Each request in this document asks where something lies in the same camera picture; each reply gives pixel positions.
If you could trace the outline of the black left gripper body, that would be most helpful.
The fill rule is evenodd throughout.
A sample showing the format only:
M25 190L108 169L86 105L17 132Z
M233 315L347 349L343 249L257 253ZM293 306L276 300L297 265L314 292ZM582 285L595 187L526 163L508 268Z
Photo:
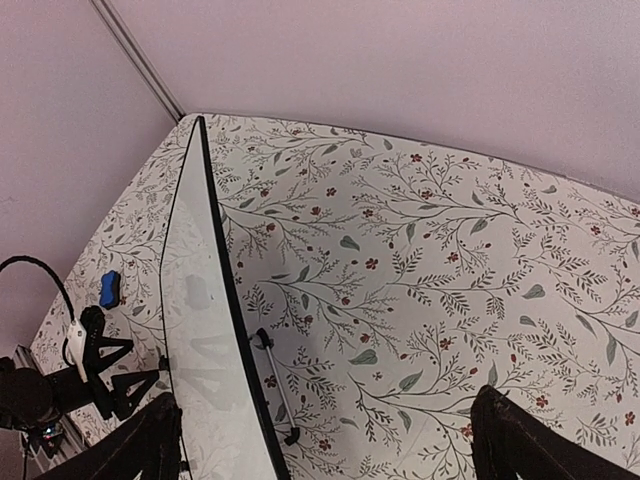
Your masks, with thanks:
M8 430L44 428L61 416L95 404L107 419L113 413L113 395L96 375L81 378L77 367L43 375L39 370L18 368L9 357L1 358L1 427Z

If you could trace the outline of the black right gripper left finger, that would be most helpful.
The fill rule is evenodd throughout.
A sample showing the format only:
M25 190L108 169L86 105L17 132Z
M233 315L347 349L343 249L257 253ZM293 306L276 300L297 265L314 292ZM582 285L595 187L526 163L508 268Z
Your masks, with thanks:
M182 410L165 392L91 448L42 479L177 479Z

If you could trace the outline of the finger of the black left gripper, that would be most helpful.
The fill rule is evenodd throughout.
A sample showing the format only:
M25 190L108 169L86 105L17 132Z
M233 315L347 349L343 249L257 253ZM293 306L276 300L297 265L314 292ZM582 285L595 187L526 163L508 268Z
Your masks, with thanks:
M89 347L89 370L102 373L130 353L133 346L131 339L101 336Z
M111 378L114 413L117 418L129 418L147 392L159 380L158 370L118 374Z

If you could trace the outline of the small black-framed whiteboard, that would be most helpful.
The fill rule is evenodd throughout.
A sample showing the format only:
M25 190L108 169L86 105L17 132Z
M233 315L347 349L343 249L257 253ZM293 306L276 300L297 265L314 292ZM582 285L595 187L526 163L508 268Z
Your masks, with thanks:
M289 478L242 318L201 116L179 170L159 286L190 478Z

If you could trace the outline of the blue whiteboard eraser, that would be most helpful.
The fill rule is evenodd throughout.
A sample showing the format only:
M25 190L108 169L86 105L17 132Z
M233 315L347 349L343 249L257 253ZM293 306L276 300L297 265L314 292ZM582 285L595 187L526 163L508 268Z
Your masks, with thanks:
M101 289L99 305L106 310L113 309L120 304L121 275L115 270L110 270L101 277Z

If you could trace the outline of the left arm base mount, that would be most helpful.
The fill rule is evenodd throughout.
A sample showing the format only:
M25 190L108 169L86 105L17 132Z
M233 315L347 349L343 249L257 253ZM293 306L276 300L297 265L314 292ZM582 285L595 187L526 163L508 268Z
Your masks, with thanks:
M63 440L64 430L58 423L50 423L27 431L27 443L31 450L34 453L42 450L49 459L58 454Z

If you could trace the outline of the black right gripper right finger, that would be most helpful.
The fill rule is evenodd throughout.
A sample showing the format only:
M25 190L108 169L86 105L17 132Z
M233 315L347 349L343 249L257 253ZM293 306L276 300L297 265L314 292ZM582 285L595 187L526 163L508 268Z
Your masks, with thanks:
M567 440L490 385L470 410L478 479L636 479L638 476Z

